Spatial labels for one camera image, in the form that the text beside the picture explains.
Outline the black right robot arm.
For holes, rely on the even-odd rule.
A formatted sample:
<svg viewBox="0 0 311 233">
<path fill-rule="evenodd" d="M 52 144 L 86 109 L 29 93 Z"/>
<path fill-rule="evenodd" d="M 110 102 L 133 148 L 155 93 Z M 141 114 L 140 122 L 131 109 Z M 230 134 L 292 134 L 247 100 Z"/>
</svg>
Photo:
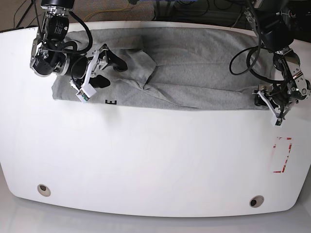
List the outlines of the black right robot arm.
<svg viewBox="0 0 311 233">
<path fill-rule="evenodd" d="M 41 8 L 45 10 L 42 25 L 33 42 L 30 67 L 37 75 L 46 77 L 52 73 L 70 78 L 71 85 L 81 90 L 83 85 L 93 88 L 105 88 L 110 81 L 96 73 L 112 66 L 115 71 L 128 69 L 127 63 L 115 55 L 103 44 L 99 55 L 87 57 L 93 46 L 93 37 L 87 25 L 72 11 L 72 0 L 43 0 Z M 79 22 L 86 31 L 88 44 L 78 49 L 75 41 L 65 41 L 69 29 L 69 16 Z"/>
</svg>

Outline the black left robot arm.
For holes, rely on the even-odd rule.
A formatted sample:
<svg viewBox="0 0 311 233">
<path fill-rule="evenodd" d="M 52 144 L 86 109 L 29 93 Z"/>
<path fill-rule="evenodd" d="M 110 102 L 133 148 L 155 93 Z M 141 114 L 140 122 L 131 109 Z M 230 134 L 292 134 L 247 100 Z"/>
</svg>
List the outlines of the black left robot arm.
<svg viewBox="0 0 311 233">
<path fill-rule="evenodd" d="M 304 78 L 300 69 L 300 59 L 290 48 L 294 37 L 285 23 L 282 10 L 288 5 L 286 0 L 247 0 L 245 16 L 258 37 L 258 45 L 248 49 L 247 70 L 256 78 L 268 83 L 268 89 L 259 87 L 255 91 L 255 104 L 279 108 L 285 114 L 290 108 L 311 95 L 311 83 Z M 253 66 L 259 52 L 266 50 L 273 54 L 273 65 L 281 72 L 280 81 L 264 77 L 254 71 Z"/>
</svg>

